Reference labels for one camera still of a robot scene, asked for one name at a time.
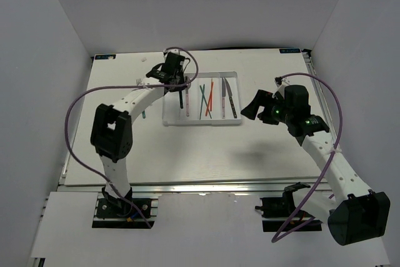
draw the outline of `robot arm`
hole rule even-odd
[[[160,82],[155,78],[145,78],[142,82],[145,86],[160,84]],[[133,146],[133,122],[148,106],[163,96],[164,88],[138,89],[130,92],[128,95],[110,106],[101,105],[97,109],[96,116],[98,113],[103,115],[103,112],[103,116],[112,116],[113,114],[118,116],[115,120],[114,118],[109,120],[110,122],[114,122],[111,124],[107,123],[106,129],[106,131],[109,131],[110,134],[115,134],[114,145],[117,146],[118,141],[121,141],[121,144],[118,146],[118,153],[103,153],[102,149],[99,148],[99,137],[97,137],[97,141],[94,141],[94,144],[97,144],[96,151],[100,154],[100,160],[104,167],[104,174],[111,180],[121,195],[127,195],[131,192],[131,185],[129,184],[126,169],[126,156]],[[96,124],[103,125],[104,120]],[[118,199],[117,194],[108,183],[106,184],[104,191],[113,198]]]
[[[289,133],[322,171],[334,151],[328,126],[321,117],[311,114],[308,92],[304,86],[289,86],[282,82],[278,84],[275,94],[259,90],[241,114],[252,120],[257,116],[267,124],[285,123]],[[264,111],[258,114],[260,106],[264,107]],[[384,234],[390,207],[384,192],[375,193],[340,152],[333,156],[325,178],[335,199],[314,193],[301,209],[327,223],[333,238],[340,245]],[[285,189],[283,199],[289,213],[303,202],[308,193],[305,188],[310,187],[298,183]]]
[[[100,155],[105,175],[128,200],[132,199],[132,188],[127,175],[126,156],[133,146],[133,122],[166,93],[182,93],[187,87],[187,78],[183,74],[184,60],[184,56],[167,53],[165,63],[153,67],[142,80],[145,88],[135,89],[111,105],[100,104],[97,107],[91,144]],[[130,212],[131,206],[115,193],[109,183],[103,187],[102,194],[118,215],[125,216]]]

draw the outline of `white enclosure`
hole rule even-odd
[[[0,10],[1,266],[25,267],[30,257],[64,164],[64,115],[86,89],[90,56],[168,46],[312,49],[343,106],[345,157],[391,199],[383,242],[400,266],[400,0],[0,0]]]

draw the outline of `knife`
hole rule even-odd
[[[224,78],[224,80],[225,80],[227,95],[228,95],[228,97],[229,97],[229,102],[231,103],[233,118],[237,119],[238,117],[237,117],[237,114],[236,114],[235,105],[233,104],[231,86],[229,85],[229,83],[228,83],[228,81],[226,80],[226,78]]]
[[[225,96],[226,96],[226,87],[225,87],[225,78],[222,78],[222,118],[225,119]]]
[[[185,76],[185,83],[189,81],[189,78]],[[185,103],[186,103],[186,117],[190,116],[190,109],[189,109],[189,88],[191,87],[191,84],[187,84],[187,87],[185,89]]]

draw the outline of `cable tie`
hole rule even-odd
[[[143,89],[151,90],[151,89],[146,85],[145,81],[143,81],[142,86],[143,86]]]
[[[340,149],[340,148],[333,148],[333,146],[332,146],[332,148],[330,149],[330,150],[328,150],[326,153],[325,153],[325,155],[327,155],[327,154],[331,154],[331,153],[341,153],[342,152],[342,150]]]

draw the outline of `green chopstick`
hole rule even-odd
[[[205,97],[205,95],[204,95],[204,92],[205,92],[205,90],[206,90],[206,85],[205,84],[203,84],[203,86],[202,86],[202,88],[201,88],[201,85],[199,86],[200,87],[200,91],[201,91],[201,107],[200,107],[200,120],[201,120],[201,113],[202,113],[202,111],[203,111],[203,102],[205,102],[206,103],[206,108],[208,108],[208,104],[207,104],[207,100],[206,100],[206,97]]]

